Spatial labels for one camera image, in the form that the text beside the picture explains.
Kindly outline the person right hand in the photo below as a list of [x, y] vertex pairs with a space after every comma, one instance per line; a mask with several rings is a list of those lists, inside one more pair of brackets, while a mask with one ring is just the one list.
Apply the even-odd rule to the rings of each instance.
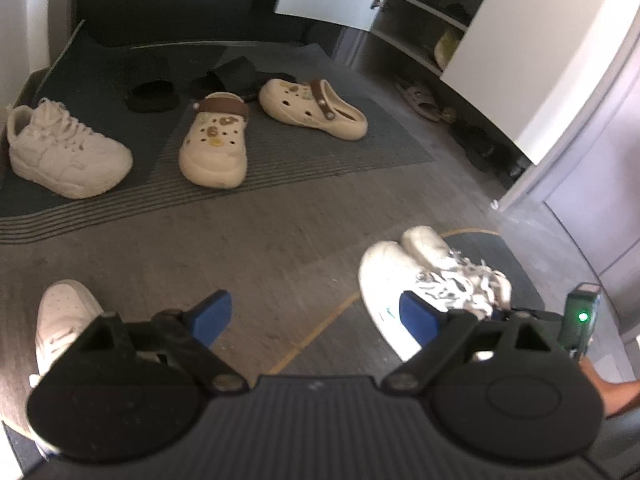
[[606, 417], [614, 417], [633, 411], [640, 405], [640, 382], [607, 382], [597, 372], [586, 356], [579, 361], [582, 372], [588, 377], [593, 387], [598, 390], [604, 405]]

